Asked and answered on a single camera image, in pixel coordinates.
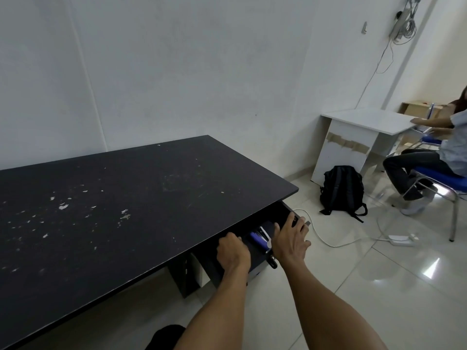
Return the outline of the person's right hand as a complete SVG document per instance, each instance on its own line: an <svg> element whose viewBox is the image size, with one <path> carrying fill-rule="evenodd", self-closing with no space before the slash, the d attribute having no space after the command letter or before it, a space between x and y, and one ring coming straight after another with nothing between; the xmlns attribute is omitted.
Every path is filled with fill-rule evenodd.
<svg viewBox="0 0 467 350"><path fill-rule="evenodd" d="M290 212L281 227L280 235L272 238L272 253L283 269L290 265L304 264L305 254L311 242L306 239L309 232L305 218Z"/></svg>

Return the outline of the person's left hand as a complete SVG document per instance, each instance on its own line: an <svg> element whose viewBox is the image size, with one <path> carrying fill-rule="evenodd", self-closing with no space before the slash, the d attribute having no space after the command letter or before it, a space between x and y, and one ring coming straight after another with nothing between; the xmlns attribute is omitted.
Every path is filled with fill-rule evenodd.
<svg viewBox="0 0 467 350"><path fill-rule="evenodd" d="M251 267L251 256L245 245L242 251L218 251L217 260L224 270L225 275L239 274L247 277Z"/></svg>

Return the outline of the white floor power strip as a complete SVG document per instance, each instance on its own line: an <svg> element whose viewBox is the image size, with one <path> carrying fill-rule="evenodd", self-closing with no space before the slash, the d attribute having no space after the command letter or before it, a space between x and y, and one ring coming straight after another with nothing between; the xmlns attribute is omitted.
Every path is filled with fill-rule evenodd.
<svg viewBox="0 0 467 350"><path fill-rule="evenodd" d="M414 247L416 245L414 238L411 236L388 235L387 238L392 246Z"/></svg>

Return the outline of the brown cardboard box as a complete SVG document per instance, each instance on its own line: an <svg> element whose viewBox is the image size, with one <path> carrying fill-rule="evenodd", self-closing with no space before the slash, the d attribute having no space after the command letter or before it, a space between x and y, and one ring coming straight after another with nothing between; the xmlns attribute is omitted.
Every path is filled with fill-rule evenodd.
<svg viewBox="0 0 467 350"><path fill-rule="evenodd" d="M412 117L429 119L431 117L437 117L444 106L445 105L420 100L408 101L401 103L397 112Z"/></svg>

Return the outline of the brown tape strip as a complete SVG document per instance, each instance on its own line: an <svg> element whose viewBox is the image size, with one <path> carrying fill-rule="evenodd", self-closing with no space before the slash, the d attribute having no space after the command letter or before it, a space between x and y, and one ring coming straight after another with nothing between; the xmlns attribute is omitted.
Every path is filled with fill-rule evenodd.
<svg viewBox="0 0 467 350"><path fill-rule="evenodd" d="M367 154L371 150L370 147L368 147L368 146L366 146L366 145L364 145L362 143L359 143L359 142L353 141L353 140L344 139L342 136L334 134L332 132L329 132L326 135L326 140L328 142L336 143L337 145L339 145L341 147L349 148L353 152L359 152L359 153Z"/></svg>

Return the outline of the white handled tool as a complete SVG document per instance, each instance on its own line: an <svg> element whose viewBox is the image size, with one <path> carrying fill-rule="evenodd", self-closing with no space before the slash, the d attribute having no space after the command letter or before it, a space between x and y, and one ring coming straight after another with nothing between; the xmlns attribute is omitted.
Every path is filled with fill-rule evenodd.
<svg viewBox="0 0 467 350"><path fill-rule="evenodd" d="M261 238L265 241L265 243L267 245L267 250L271 250L272 249L272 241L271 241L270 236L267 234L266 230L262 226L259 226L258 232L259 232Z"/></svg>

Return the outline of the black backpack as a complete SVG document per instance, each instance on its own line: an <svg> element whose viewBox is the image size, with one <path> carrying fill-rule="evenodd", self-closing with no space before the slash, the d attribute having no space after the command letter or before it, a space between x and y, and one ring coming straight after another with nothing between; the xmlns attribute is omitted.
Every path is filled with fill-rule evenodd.
<svg viewBox="0 0 467 350"><path fill-rule="evenodd" d="M329 216L333 211L347 212L363 223L360 217L368 214L363 202L362 176L352 166L334 166L324 173L324 185L320 188L321 214Z"/></svg>

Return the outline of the person's black trouser leg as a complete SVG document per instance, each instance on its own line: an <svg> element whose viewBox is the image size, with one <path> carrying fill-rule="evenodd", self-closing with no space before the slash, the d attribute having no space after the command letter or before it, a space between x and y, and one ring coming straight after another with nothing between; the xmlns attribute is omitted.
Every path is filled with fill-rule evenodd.
<svg viewBox="0 0 467 350"><path fill-rule="evenodd" d="M182 325L167 325L155 332L144 350L174 350L185 330Z"/></svg>

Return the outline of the small white desk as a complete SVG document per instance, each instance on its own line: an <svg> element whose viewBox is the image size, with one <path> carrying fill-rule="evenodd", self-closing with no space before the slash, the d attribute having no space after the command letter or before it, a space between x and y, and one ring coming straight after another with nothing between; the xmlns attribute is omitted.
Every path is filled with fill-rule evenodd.
<svg viewBox="0 0 467 350"><path fill-rule="evenodd" d="M371 150L367 154L353 152L328 142L326 134L311 177L319 186L324 184L324 173L334 166L352 166L361 175L372 166L382 168L382 161L395 154L402 136L415 127L411 116L372 108L329 112L321 117L330 119L327 134L332 132L357 141Z"/></svg>

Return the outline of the person's left forearm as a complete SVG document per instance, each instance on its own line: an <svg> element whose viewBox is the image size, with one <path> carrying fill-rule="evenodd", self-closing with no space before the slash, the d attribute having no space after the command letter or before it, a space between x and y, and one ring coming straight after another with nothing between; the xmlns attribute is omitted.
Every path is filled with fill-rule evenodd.
<svg viewBox="0 0 467 350"><path fill-rule="evenodd" d="M225 264L223 279L196 313L174 350L242 350L247 280L250 264Z"/></svg>

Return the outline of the black desk drawer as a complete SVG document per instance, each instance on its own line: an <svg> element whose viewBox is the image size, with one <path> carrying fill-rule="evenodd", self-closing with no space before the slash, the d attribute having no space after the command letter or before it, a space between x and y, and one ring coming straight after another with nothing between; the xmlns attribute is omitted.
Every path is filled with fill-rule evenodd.
<svg viewBox="0 0 467 350"><path fill-rule="evenodd" d="M266 253L271 250L264 251L258 247L250 238L249 233L253 231L259 234L259 226L262 226L272 239L274 235L274 223L278 223L282 227L290 212L292 212L292 209L288 205L283 201L278 201L197 246L190 255L190 263L194 279L199 287L203 287L209 282L218 287L224 270L217 260L217 247L219 239L228 232L241 237L243 243L250 251L251 267L248 273L249 281L263 269L270 267L266 261Z"/></svg>

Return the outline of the person's right forearm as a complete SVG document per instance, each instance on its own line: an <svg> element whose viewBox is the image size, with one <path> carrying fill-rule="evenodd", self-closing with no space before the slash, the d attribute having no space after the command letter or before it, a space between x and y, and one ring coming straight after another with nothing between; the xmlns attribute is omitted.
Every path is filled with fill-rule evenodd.
<svg viewBox="0 0 467 350"><path fill-rule="evenodd" d="M365 318L325 287L303 259L290 257L279 262L287 276L309 349L388 350Z"/></svg>

